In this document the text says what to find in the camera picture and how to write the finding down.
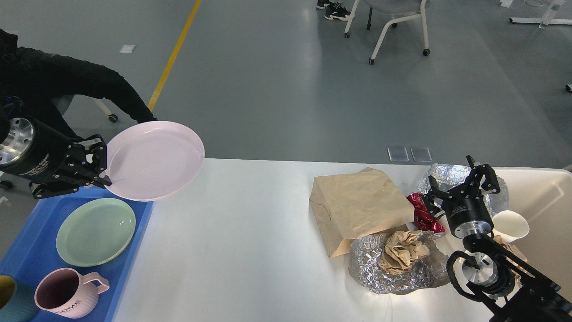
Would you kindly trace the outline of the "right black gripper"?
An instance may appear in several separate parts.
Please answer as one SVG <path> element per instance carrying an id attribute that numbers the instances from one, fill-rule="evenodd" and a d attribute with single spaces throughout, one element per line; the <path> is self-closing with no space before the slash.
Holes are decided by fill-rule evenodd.
<path id="1" fill-rule="evenodd" d="M 445 185 L 441 191 L 439 183 L 430 175 L 429 189 L 423 194 L 423 203 L 428 214 L 440 219 L 445 216 L 450 232 L 456 238 L 472 234 L 490 234 L 494 228 L 492 216 L 484 203 L 484 195 L 499 194 L 501 187 L 495 170 L 489 164 L 478 164 L 470 155 L 466 156 L 471 171 L 466 177 L 466 196 L 447 194 L 452 185 Z M 436 200 L 443 200 L 441 206 Z"/>

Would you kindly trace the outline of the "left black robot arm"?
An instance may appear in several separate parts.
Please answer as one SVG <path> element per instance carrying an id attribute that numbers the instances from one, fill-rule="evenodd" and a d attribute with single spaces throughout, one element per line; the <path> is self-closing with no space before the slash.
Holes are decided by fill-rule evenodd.
<path id="1" fill-rule="evenodd" d="M 34 199 L 77 192 L 81 187 L 107 188 L 107 146 L 100 135 L 76 139 L 39 120 L 16 116 L 23 102 L 1 98 L 1 161 L 4 173 L 26 179 Z"/>

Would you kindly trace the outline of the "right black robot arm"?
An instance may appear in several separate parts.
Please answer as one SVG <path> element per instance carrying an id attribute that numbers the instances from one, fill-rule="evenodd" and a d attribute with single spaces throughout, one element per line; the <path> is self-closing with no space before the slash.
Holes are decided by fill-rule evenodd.
<path id="1" fill-rule="evenodd" d="M 428 177 L 422 198 L 435 218 L 446 217 L 451 234 L 464 250 L 454 251 L 446 263 L 450 282 L 469 300 L 482 302 L 493 322 L 569 322 L 571 303 L 560 286 L 493 239 L 494 222 L 484 203 L 501 187 L 494 169 L 467 156 L 470 173 L 460 185 L 441 191 Z"/>

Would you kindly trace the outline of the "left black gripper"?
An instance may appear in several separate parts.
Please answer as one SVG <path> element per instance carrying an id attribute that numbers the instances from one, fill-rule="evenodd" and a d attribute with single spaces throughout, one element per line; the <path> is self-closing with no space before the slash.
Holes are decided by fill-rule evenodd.
<path id="1" fill-rule="evenodd" d="M 80 170 L 58 174 L 74 143 L 84 147 Z M 99 134 L 67 136 L 31 117 L 1 118 L 1 171 L 29 180 L 34 199 L 73 194 L 80 187 L 111 186 L 107 175 L 100 177 L 107 167 L 107 145 Z"/>

